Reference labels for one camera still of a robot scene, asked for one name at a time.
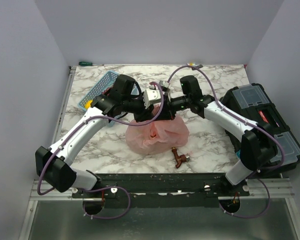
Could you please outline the pink plastic bag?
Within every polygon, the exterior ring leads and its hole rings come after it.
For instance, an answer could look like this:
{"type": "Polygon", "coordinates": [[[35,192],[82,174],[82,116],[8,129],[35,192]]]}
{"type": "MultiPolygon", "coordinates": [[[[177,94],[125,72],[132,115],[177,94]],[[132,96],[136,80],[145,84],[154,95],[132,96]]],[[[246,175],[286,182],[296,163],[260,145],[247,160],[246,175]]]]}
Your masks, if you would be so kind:
{"type": "Polygon", "coordinates": [[[156,120],[143,126],[128,126],[125,142],[131,151],[141,155],[164,153],[173,147],[187,144],[189,130],[183,119],[156,120]]]}

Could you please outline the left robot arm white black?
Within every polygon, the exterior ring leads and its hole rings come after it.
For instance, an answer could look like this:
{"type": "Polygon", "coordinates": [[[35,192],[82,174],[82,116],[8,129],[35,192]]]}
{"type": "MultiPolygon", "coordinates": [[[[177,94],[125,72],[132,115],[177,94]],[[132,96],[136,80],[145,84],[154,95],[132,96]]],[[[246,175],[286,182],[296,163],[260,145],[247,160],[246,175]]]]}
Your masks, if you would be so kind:
{"type": "Polygon", "coordinates": [[[36,150],[39,195],[49,193],[48,190],[41,190],[43,181],[60,193],[76,188],[82,189],[91,198],[100,194],[99,177],[88,170],[72,168],[73,161],[90,139],[109,122],[142,127],[158,119],[164,106],[162,87],[151,82],[151,88],[133,95],[133,88],[138,86],[134,78],[118,75],[113,86],[92,100],[84,116],[66,135],[50,147],[41,146],[36,150]]]}

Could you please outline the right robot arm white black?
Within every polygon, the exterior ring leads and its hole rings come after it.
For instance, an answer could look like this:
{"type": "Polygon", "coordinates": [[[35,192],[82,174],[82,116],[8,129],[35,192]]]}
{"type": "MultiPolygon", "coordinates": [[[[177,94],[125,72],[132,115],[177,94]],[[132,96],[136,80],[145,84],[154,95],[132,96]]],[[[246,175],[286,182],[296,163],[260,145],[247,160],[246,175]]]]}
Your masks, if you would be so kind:
{"type": "Polygon", "coordinates": [[[203,119],[212,121],[240,143],[239,160],[224,175],[220,191],[231,196],[238,190],[238,184],[267,164],[278,153],[278,147],[271,126],[243,117],[221,104],[211,95],[203,95],[199,82],[193,75],[180,79],[183,96],[171,98],[163,95],[164,107],[175,117],[178,111],[190,111],[203,119]]]}

